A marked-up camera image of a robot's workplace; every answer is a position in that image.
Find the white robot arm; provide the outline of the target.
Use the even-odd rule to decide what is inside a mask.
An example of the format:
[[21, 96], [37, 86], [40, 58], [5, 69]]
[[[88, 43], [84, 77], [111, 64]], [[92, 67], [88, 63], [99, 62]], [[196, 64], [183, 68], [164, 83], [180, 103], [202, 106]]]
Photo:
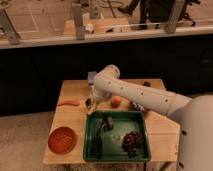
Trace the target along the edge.
[[180, 125], [177, 171], [213, 171], [213, 95], [190, 98], [120, 79], [116, 65], [88, 73], [93, 100], [122, 96]]

